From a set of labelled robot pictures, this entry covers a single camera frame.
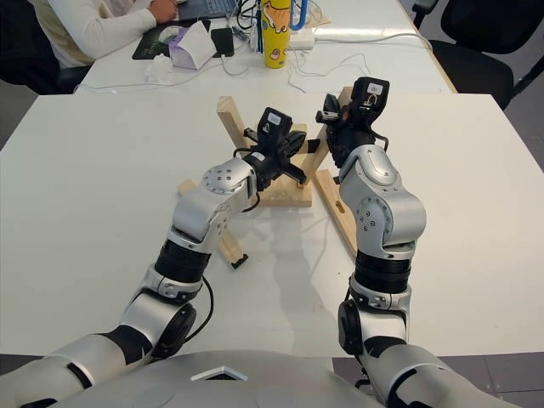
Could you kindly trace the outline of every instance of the black chair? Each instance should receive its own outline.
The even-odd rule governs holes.
[[[26,0],[0,0],[0,79],[37,94],[71,94],[90,66],[61,70]]]
[[[416,0],[412,10],[418,29],[437,2]],[[441,25],[456,43],[432,40],[433,54],[458,92],[491,94],[506,109],[544,71],[544,57],[514,85],[510,67],[482,53],[512,53],[529,40],[542,18],[544,0],[450,0]]]

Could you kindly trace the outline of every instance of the tissue box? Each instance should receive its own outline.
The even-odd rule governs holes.
[[[189,28],[180,28],[168,48],[174,65],[191,70],[200,69],[216,53],[215,44],[201,21]]]

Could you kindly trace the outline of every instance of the keyboard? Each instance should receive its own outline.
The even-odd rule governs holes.
[[[212,14],[230,14],[234,9],[230,0],[206,0],[206,5]]]

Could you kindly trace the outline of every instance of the white table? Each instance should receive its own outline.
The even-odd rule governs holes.
[[[322,99],[236,97],[247,123],[273,105],[310,135]],[[544,176],[492,98],[392,94],[376,130],[428,212],[411,341],[438,355],[544,351]],[[164,242],[177,185],[231,151],[207,95],[40,97],[0,152],[0,353],[46,354],[115,326]],[[216,313],[183,351],[343,356],[336,314],[354,265],[327,219],[314,193],[311,208],[233,220],[250,259],[233,271],[212,257]],[[207,304],[202,291],[199,320]]]
[[[138,0],[136,8],[144,7],[149,0]],[[332,23],[317,29],[316,37],[343,40],[368,40],[400,32],[416,32],[405,11],[397,0],[318,0],[318,4]],[[226,26],[225,19],[213,20],[212,28]],[[145,83],[145,72],[150,61],[132,60],[139,41],[133,42],[95,62],[83,81],[78,93],[89,92],[134,92],[157,89],[157,87],[126,87]],[[176,87],[159,87],[162,91],[181,92],[194,95],[206,89],[207,93],[232,94],[240,88],[252,88],[258,94],[285,92],[300,94],[301,91],[289,86],[290,67],[271,70],[264,66],[262,56],[244,46],[236,51],[234,58],[227,62],[230,72],[248,72],[232,77],[225,73],[218,59],[210,60],[194,79],[191,70],[174,69],[170,83],[188,81]],[[317,43],[305,60],[298,52],[301,67],[310,72],[324,73],[337,66],[351,55],[356,55],[343,66],[327,76],[301,76],[292,67],[292,82],[307,92],[327,92],[353,83],[357,77],[374,76],[391,82],[391,93],[449,93],[450,88],[422,42],[414,37],[400,37],[375,44]],[[290,63],[294,64],[291,53]]]

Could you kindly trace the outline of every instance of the phone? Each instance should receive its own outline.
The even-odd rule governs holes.
[[[213,58],[232,57],[235,54],[235,43],[232,39],[232,30],[230,28],[216,28],[210,33],[215,48],[218,50]]]

